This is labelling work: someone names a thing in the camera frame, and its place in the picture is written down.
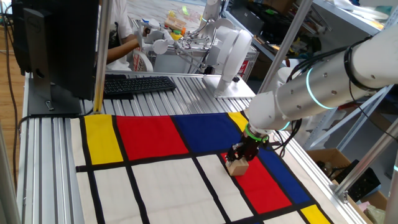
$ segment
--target black keyboard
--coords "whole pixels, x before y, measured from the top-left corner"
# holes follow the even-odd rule
[[[169,77],[144,77],[127,79],[106,79],[105,94],[147,93],[160,90],[174,90],[175,84]]]

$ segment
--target black cable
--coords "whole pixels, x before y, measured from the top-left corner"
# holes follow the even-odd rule
[[[312,66],[314,63],[317,63],[319,60],[322,60],[322,59],[325,58],[325,57],[329,57],[329,56],[332,56],[332,55],[334,55],[334,54],[343,52],[343,51],[345,51],[347,48],[348,48],[348,46],[346,46],[346,47],[340,47],[340,48],[338,48],[338,49],[331,50],[331,51],[329,51],[329,52],[325,52],[325,53],[322,53],[322,54],[320,54],[320,55],[316,55],[316,56],[314,56],[314,57],[312,57],[312,58],[309,58],[309,59],[306,59],[306,60],[300,62],[298,65],[296,65],[296,66],[293,68],[293,70],[292,70],[292,72],[290,73],[289,77],[286,79],[286,82],[291,81],[291,80],[293,79],[293,75],[294,75],[296,72],[298,72],[299,70],[301,70],[301,69],[303,69],[303,68],[305,68],[305,67],[308,68],[308,67]]]
[[[357,101],[355,100],[354,96],[353,96],[353,92],[351,90],[351,81],[349,81],[348,83],[349,86],[349,94],[351,95],[351,98],[353,99],[353,102],[355,104],[358,104]],[[362,112],[363,115],[365,115],[365,117],[367,117],[367,119],[373,124],[375,125],[375,127],[377,127],[380,131],[382,131],[384,134],[390,136],[393,140],[395,140],[398,143],[398,139],[395,138],[394,136],[392,136],[390,133],[388,133],[387,131],[383,130],[382,128],[380,128],[374,121],[372,121],[372,119],[365,113],[365,111],[362,110],[362,108],[359,106],[358,107],[359,110]]]
[[[289,142],[294,138],[294,136],[298,133],[298,131],[300,130],[301,124],[302,124],[302,119],[296,120],[296,121],[292,121],[290,122],[290,124],[292,125],[292,132],[290,134],[290,136],[286,139],[286,141],[283,141],[282,136],[280,135],[279,131],[276,131],[276,133],[278,134],[280,141],[281,141],[281,145],[276,147],[275,149],[267,149],[266,147],[262,147],[265,151],[276,151],[280,148],[282,148],[279,152],[279,157],[284,157],[285,156],[285,152],[286,152],[286,146],[289,144]]]
[[[19,132],[19,134],[21,134],[22,123],[24,121],[30,119],[30,118],[71,118],[71,119],[73,119],[73,118],[82,118],[84,116],[90,115],[93,111],[94,111],[94,108],[89,110],[89,112],[87,112],[86,114],[74,115],[74,116],[71,116],[71,115],[52,115],[52,114],[50,114],[50,115],[28,115],[28,116],[23,117],[19,121],[19,123],[18,123],[18,132]]]
[[[0,10],[1,10],[1,15],[2,15],[2,23],[4,26],[4,38],[6,41],[6,60],[7,60],[7,77],[8,77],[8,86],[10,89],[10,94],[11,94],[11,100],[12,100],[12,105],[14,107],[14,144],[13,144],[13,152],[12,152],[12,160],[13,160],[13,165],[12,168],[14,169],[14,187],[15,191],[17,192],[17,172],[16,172],[16,148],[17,148],[17,137],[18,137],[18,110],[17,110],[17,103],[15,101],[15,96],[14,96],[14,91],[12,90],[12,82],[11,82],[11,72],[10,72],[10,55],[9,55],[9,48],[8,48],[8,30],[7,30],[7,24],[6,20],[4,18],[4,13],[3,13],[3,8],[2,4],[0,5]]]

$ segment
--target metal pole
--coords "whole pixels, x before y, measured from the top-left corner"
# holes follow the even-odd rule
[[[386,88],[384,87],[382,90],[378,91],[375,95],[373,95],[370,99],[366,100],[365,103],[363,103],[361,106],[362,110],[365,110],[367,106],[369,106],[373,101],[379,99],[385,92]],[[351,118],[355,117],[357,114],[359,114],[361,110],[359,108],[356,108],[353,112],[351,112],[347,117],[342,119],[339,123],[334,125],[329,131],[327,131],[325,134],[322,134],[317,140],[315,140],[310,147],[316,146],[318,143],[320,143],[322,140],[324,140],[326,137],[334,133],[337,129],[342,127],[345,123],[347,123]]]
[[[280,49],[278,50],[278,53],[276,54],[275,59],[267,72],[266,78],[264,79],[263,83],[260,86],[259,93],[262,93],[267,89],[271,80],[273,79],[276,72],[278,71],[280,65],[285,60],[287,51],[290,49],[290,46],[292,45],[293,40],[294,40],[295,36],[297,35],[297,32],[299,31],[301,25],[303,24],[305,16],[307,15],[308,11],[310,10],[311,5],[312,5],[312,0],[303,0],[302,1],[294,19],[293,19],[293,22],[290,25],[289,30],[286,33],[284,41],[280,45]]]
[[[384,97],[388,94],[388,92],[391,90],[391,88],[394,85],[390,85],[385,87],[385,92],[377,99],[375,102],[371,103],[365,110],[364,112],[366,113],[367,116],[370,116],[373,111],[379,106],[381,101],[384,99]],[[365,116],[365,114],[361,113],[361,116],[358,118],[358,120],[355,122],[353,127],[348,131],[346,136],[340,141],[339,145],[337,145],[337,149],[341,152],[351,141],[351,139],[354,137],[354,135],[359,131],[359,129],[362,127],[362,125],[365,123],[365,121],[368,118]]]
[[[19,224],[21,219],[7,158],[6,142],[0,124],[0,205],[2,205],[0,206],[0,222]]]
[[[315,146],[312,143],[317,140],[317,137],[319,134],[324,130],[326,127],[326,124],[331,120],[333,115],[336,113],[338,108],[333,108],[328,110],[325,115],[323,116],[322,120],[319,122],[319,124],[316,126],[314,130],[312,130],[310,136],[307,139],[307,142],[304,144],[303,149],[304,150],[312,150],[312,148]]]
[[[97,74],[95,80],[94,114],[101,113],[104,94],[106,57],[108,56],[109,23],[111,22],[112,0],[103,0],[99,20]]]
[[[388,128],[387,133],[396,137],[398,136],[398,118],[394,123]],[[342,181],[342,183],[337,186],[335,192],[338,197],[344,194],[366,171],[366,169],[376,160],[377,157],[394,141],[392,137],[384,133],[381,138],[373,145],[371,150],[361,159],[358,165],[347,175],[347,177]]]
[[[394,224],[398,220],[398,154],[393,172],[384,224]]]

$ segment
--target person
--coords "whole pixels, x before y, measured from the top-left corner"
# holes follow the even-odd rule
[[[106,58],[107,70],[131,70],[127,61],[127,54],[139,47],[137,37],[133,34],[127,16],[126,0],[112,0],[111,23],[109,28],[108,57]]]

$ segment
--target black line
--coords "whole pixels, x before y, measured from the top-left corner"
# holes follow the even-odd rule
[[[90,152],[88,149],[86,123],[84,118],[80,118],[80,132],[81,132],[81,143],[83,148],[83,154],[85,156],[86,166],[91,167],[92,162],[91,162]],[[90,191],[91,191],[91,196],[93,197],[93,204],[94,204],[94,210],[97,222],[99,224],[103,223],[105,224],[104,213],[102,210],[100,195],[98,193],[97,182],[95,181],[94,171],[90,170],[89,172],[87,172],[87,176],[88,176],[88,182],[90,183]]]
[[[236,130],[238,131],[238,133],[239,133],[239,134],[242,134],[241,128],[239,127],[238,124],[236,124],[236,122],[234,121],[234,119],[232,119],[232,117],[230,117],[228,113],[226,113],[225,115],[226,115],[226,117],[232,122],[232,124],[235,126]]]
[[[218,207],[218,210],[221,212],[221,215],[223,216],[225,222],[226,223],[231,223],[231,219],[229,219],[229,216],[227,215],[223,205],[221,204],[220,199],[218,198],[218,195],[217,195],[215,189],[211,185],[210,180],[207,178],[207,176],[205,174],[205,171],[203,170],[203,168],[199,164],[198,159],[196,158],[197,154],[192,152],[192,149],[190,148],[187,140],[185,139],[184,135],[182,134],[181,129],[178,126],[178,124],[177,124],[176,120],[174,119],[174,117],[171,116],[170,118],[171,118],[171,120],[172,120],[172,122],[173,122],[173,124],[175,126],[175,129],[177,130],[178,134],[180,135],[182,142],[184,143],[185,147],[188,149],[189,153],[191,154],[192,161],[195,164],[195,166],[197,167],[197,170],[199,171],[199,174],[200,174],[201,178],[203,179],[208,191],[210,192],[211,196],[213,197],[213,200],[216,203],[216,205]]]
[[[116,139],[118,140],[120,152],[123,157],[124,166],[126,167],[127,175],[129,176],[132,192],[134,193],[134,198],[136,199],[136,202],[138,204],[138,209],[139,209],[139,213],[141,215],[142,223],[149,224],[147,209],[145,207],[145,203],[141,197],[141,194],[139,193],[137,180],[136,180],[136,177],[134,176],[134,173],[132,172],[132,168],[129,163],[129,157],[127,156],[127,152],[124,148],[124,144],[123,144],[123,141],[122,141],[119,129],[118,129],[118,122],[116,121],[115,115],[112,115],[112,125],[113,125]]]
[[[319,209],[319,211],[321,211],[321,213],[323,214],[323,216],[331,223],[333,224],[333,222],[330,220],[330,217],[325,213],[325,211],[322,209],[322,207],[320,206],[319,202],[313,197],[313,195],[308,191],[308,189],[303,185],[303,183],[297,178],[297,176],[293,173],[293,171],[290,169],[290,167],[286,164],[286,162],[283,160],[283,158],[281,158],[275,151],[273,152],[276,157],[281,161],[281,163],[283,164],[283,166],[287,169],[287,171],[292,175],[292,177],[298,182],[299,186],[301,186],[301,188],[304,190],[304,192],[310,197],[310,201],[312,201],[312,205],[316,205]]]
[[[241,115],[246,119],[246,121],[249,122],[249,118],[246,116],[246,114],[244,113],[244,110],[240,111]]]
[[[311,224],[310,221],[306,218],[306,216],[303,214],[301,210],[298,210],[297,213],[301,216],[305,224]]]
[[[136,159],[133,161],[128,161],[129,166],[136,166],[136,165],[141,165],[141,164],[150,164],[153,162],[162,162],[162,161],[169,161],[169,160],[174,160],[174,159],[190,159],[192,155],[190,154],[178,154],[178,155],[170,155],[170,156],[160,156],[160,157],[150,157],[150,158],[143,158],[143,159]],[[105,170],[105,169],[114,169],[114,168],[120,168],[120,167],[125,167],[126,162],[110,162],[107,164],[96,164],[92,165],[91,168],[87,166],[76,166],[76,172],[87,172],[89,169],[92,169],[93,171],[96,170]]]
[[[228,152],[229,149],[221,149],[221,150],[215,150],[215,151],[207,151],[207,152],[189,152],[185,154],[177,154],[177,155],[169,155],[169,156],[159,156],[159,157],[150,157],[150,158],[143,158],[143,159],[136,159],[133,161],[128,161],[130,166],[136,166],[136,165],[141,165],[141,164],[150,164],[154,162],[162,162],[162,161],[169,161],[169,160],[174,160],[174,159],[191,159],[193,157],[200,157],[200,156],[209,156],[209,155],[215,155],[215,154],[222,154]],[[125,167],[126,162],[110,162],[107,164],[95,164],[90,167],[87,166],[76,166],[76,172],[88,172],[89,170],[105,170],[105,169],[114,169],[114,168],[120,168],[120,167]]]
[[[323,211],[323,209],[321,208],[320,204],[317,202],[315,205],[318,207],[318,209],[319,209],[319,211],[322,213],[322,215],[323,215],[331,224],[333,224],[332,220],[331,220],[330,217],[325,213],[325,211]]]
[[[227,170],[227,168],[226,168],[226,166],[225,166],[225,161],[224,161],[224,159],[222,158],[222,156],[221,156],[220,154],[217,154],[217,157],[218,157],[218,159],[220,160],[221,164],[223,165],[223,167],[224,167],[226,173],[229,174],[229,173],[228,173],[228,170]],[[246,202],[246,204],[248,205],[248,207],[249,207],[250,211],[253,213],[253,215],[254,215],[254,216],[258,215],[256,209],[254,209],[253,205],[251,204],[250,200],[248,199],[248,197],[247,197],[246,194],[244,193],[243,188],[239,185],[239,183],[238,183],[238,181],[236,180],[236,178],[235,178],[235,177],[231,177],[231,180],[232,180],[232,182],[234,183],[235,187],[238,188],[239,192],[241,193],[241,196],[242,196],[243,200]]]
[[[188,149],[188,152],[193,153],[191,147],[189,146],[188,141],[185,139],[185,136],[180,129],[180,126],[178,125],[178,123],[175,120],[175,116],[170,116],[170,119],[172,120],[174,127],[177,130],[178,135],[180,136],[182,142],[184,143],[185,147]]]
[[[271,170],[268,168],[267,164],[259,156],[257,156],[257,158],[259,159],[259,161],[262,164],[262,166],[264,166],[264,168],[266,169],[268,174],[271,176],[272,180],[274,180],[276,182],[276,184],[279,186],[281,191],[284,193],[284,195],[287,197],[287,199],[291,202],[291,204],[295,205],[296,203],[294,202],[294,200],[290,197],[290,195],[287,193],[286,189],[279,182],[279,180],[276,178],[276,176],[271,172]]]
[[[201,165],[199,164],[199,161],[196,157],[192,158],[193,163],[195,164],[195,166],[197,167],[199,174],[201,176],[201,178],[203,179],[208,191],[210,192],[211,196],[213,197],[214,202],[216,203],[218,209],[221,212],[221,215],[223,216],[224,220],[226,223],[231,223],[231,220],[229,219],[223,205],[220,202],[220,199],[218,198],[218,195],[216,193],[216,190],[213,188],[213,186],[210,183],[210,180],[207,178],[205,171],[203,170],[203,168],[201,167]]]
[[[286,215],[289,214],[291,212],[297,212],[301,209],[301,204],[300,205],[291,205],[285,208],[280,208],[277,210],[273,210],[271,212],[267,212],[267,213],[262,213],[259,215],[255,215],[253,217],[247,217],[247,218],[243,218],[241,220],[236,220],[233,221],[232,224],[246,224],[246,223],[262,223],[265,220],[270,220],[271,218],[276,218],[276,217],[281,217],[282,215]]]

